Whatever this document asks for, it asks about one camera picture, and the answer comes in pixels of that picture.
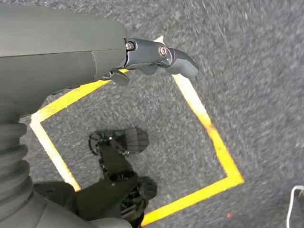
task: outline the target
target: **bolt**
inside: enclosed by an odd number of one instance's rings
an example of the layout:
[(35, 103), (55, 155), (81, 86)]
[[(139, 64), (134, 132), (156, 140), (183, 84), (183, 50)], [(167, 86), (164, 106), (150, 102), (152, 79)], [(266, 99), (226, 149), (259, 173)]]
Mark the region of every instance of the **bolt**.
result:
[(160, 45), (158, 47), (158, 53), (161, 57), (166, 57), (167, 54), (167, 47), (164, 45)]
[(134, 44), (132, 42), (127, 42), (125, 44), (125, 49), (131, 51), (134, 49)]

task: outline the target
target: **yellow tape square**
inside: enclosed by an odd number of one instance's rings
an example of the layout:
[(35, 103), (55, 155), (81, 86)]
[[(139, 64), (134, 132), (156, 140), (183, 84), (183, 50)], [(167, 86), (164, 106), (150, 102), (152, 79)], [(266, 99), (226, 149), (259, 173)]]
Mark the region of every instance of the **yellow tape square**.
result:
[[(234, 160), (231, 157), (226, 146), (221, 139), (217, 130), (212, 124), (204, 105), (198, 95), (193, 88), (189, 79), (181, 75), (173, 75), (174, 81), (180, 89), (189, 106), (198, 118), (198, 120), (207, 130), (212, 140), (214, 150), (227, 177), (216, 181), (213, 184), (189, 194), (187, 196), (169, 203), (158, 209), (145, 215), (143, 225), (148, 225), (152, 222), (162, 219), (180, 210), (183, 210), (202, 200), (205, 200), (220, 192), (232, 188), (244, 180), (238, 171)], [(72, 90), (52, 103), (43, 107), (32, 115), (30, 127), (37, 136), (39, 142), (50, 156), (58, 172), (66, 181), (72, 185), (75, 190), (80, 190), (79, 184), (69, 170), (66, 164), (61, 158), (60, 153), (51, 142), (47, 132), (41, 126), (41, 122), (50, 118), (59, 111), (65, 109), (84, 96), (91, 93), (97, 88), (104, 86), (108, 82), (98, 81), (88, 85), (82, 85), (79, 88)]]

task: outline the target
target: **robotic arm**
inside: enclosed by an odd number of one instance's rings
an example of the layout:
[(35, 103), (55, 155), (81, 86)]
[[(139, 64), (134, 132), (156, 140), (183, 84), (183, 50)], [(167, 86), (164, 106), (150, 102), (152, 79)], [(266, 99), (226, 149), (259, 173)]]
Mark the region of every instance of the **robotic arm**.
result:
[(0, 227), (128, 227), (120, 220), (86, 222), (32, 190), (22, 160), (20, 118), (36, 112), (54, 92), (97, 80), (125, 85), (119, 69), (153, 74), (157, 67), (194, 77), (197, 65), (182, 51), (127, 38), (111, 20), (66, 11), (0, 5)]

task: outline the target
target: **gray carpet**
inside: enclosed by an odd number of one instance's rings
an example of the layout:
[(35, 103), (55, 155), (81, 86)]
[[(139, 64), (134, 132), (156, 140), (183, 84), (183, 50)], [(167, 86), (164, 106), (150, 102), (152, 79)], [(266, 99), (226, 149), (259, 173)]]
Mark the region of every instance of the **gray carpet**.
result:
[[(302, 1), (20, 2), (115, 19), (133, 37), (164, 35), (198, 62), (199, 80), (193, 84), (245, 183), (149, 227), (284, 227), (290, 191), (304, 182)], [(147, 130), (150, 146), (131, 161), (159, 185), (150, 210), (224, 177), (210, 139), (170, 75), (131, 78), (128, 87), (100, 88), (43, 126), (82, 187), (99, 176), (88, 150), (91, 132)], [(35, 180), (60, 180), (30, 129), (23, 140)], [(229, 212), (234, 216), (228, 219)]]

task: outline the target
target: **red laser dot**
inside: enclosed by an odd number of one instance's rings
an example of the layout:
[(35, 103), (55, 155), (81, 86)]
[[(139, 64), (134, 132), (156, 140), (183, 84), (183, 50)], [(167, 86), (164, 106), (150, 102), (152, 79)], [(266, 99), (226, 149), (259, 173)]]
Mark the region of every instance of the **red laser dot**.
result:
[(229, 212), (227, 214), (227, 218), (229, 218), (229, 219), (232, 218), (232, 216), (233, 216), (232, 212)]

